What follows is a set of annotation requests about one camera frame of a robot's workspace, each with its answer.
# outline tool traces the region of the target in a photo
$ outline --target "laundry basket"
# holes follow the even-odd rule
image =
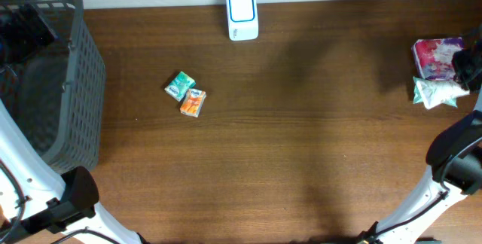
[[[30,4],[58,39],[13,75],[0,75],[2,101],[53,170],[92,170],[99,160],[105,66],[85,25],[82,0],[0,0],[0,14]]]

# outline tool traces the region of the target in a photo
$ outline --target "wood grain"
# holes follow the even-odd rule
[[[433,138],[474,105],[413,105],[411,45],[477,26],[480,5],[259,5],[259,38],[244,42],[228,39],[223,6],[86,11],[108,74],[101,201],[153,243],[358,235],[410,193]],[[163,91],[178,70],[207,92],[199,118]],[[482,196],[425,236],[480,242]]]

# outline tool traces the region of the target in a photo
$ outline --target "white device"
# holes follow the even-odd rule
[[[256,0],[226,0],[227,26],[232,41],[258,37],[258,9]]]

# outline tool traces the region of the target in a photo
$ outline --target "black cable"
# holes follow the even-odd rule
[[[450,189],[448,188],[448,186],[445,185],[445,176],[447,175],[447,170],[448,170],[448,167],[449,167],[449,164],[452,164],[452,162],[456,159],[456,157],[454,157],[452,160],[450,160],[449,162],[445,163],[444,165],[444,169],[442,169],[442,176],[440,178],[440,185],[447,191],[447,192],[450,192]]]
[[[434,208],[434,206],[436,206],[439,202],[441,202],[442,200],[445,200],[445,198],[447,198],[447,195],[449,194],[448,191],[445,191],[443,193],[440,193],[440,196],[435,200],[433,201],[433,203],[431,203],[429,206],[427,206],[424,210],[422,210],[420,213],[416,214],[415,216],[413,216],[412,218],[409,218],[407,219],[406,221],[404,222],[401,222],[399,224],[395,224],[395,225],[392,225],[388,228],[386,228],[385,230],[381,230],[380,232],[378,233],[375,233],[373,238],[374,239],[377,239],[379,236],[383,235],[384,233],[386,232],[389,232],[391,230],[394,230],[400,226],[404,226],[406,224],[409,224],[411,223],[412,221],[415,221],[416,219],[420,218],[421,216],[423,216],[424,214],[426,214],[430,209]]]
[[[73,232],[71,232],[70,234],[64,236],[63,238],[61,239],[58,239],[57,241],[55,242],[52,242],[51,244],[58,244],[58,243],[62,243],[64,241],[66,241],[67,239],[70,239],[72,238],[73,236],[76,236],[78,235],[79,233],[89,233],[89,234],[92,234],[94,236],[98,236],[100,238],[102,238],[103,240],[106,240],[106,241],[109,241],[110,243],[114,243],[114,244],[120,244],[119,242],[113,240],[112,238],[108,237],[108,236],[105,236],[101,233],[97,233],[96,231],[92,231],[92,230],[89,230],[85,227],[85,229],[80,229],[80,230],[75,230]]]
[[[8,230],[8,232],[0,239],[0,243],[3,243],[7,241],[8,237],[10,234],[20,226],[20,222],[22,221],[23,213],[25,212],[25,197],[23,196],[22,189],[20,188],[20,185],[18,181],[15,179],[14,175],[8,170],[6,165],[3,163],[3,161],[0,160],[0,169],[2,169],[3,173],[7,176],[8,180],[12,183],[12,185],[15,188],[15,192],[17,193],[18,196],[18,213],[17,213],[17,218],[15,219],[14,223]]]

